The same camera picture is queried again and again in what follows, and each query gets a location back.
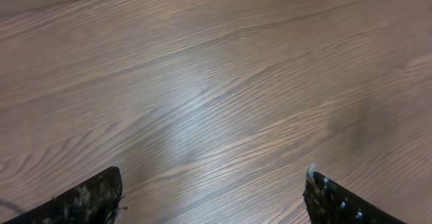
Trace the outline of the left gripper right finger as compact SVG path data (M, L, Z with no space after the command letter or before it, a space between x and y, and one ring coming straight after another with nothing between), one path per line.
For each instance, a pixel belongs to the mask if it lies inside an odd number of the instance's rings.
M307 171L304 202L312 224L404 224L318 171Z

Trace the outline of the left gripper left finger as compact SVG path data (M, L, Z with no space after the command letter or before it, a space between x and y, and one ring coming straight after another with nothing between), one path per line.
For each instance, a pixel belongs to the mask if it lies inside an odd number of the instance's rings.
M112 224L123 196L119 167L111 166L49 201L25 211L1 201L1 207L18 215L8 224Z

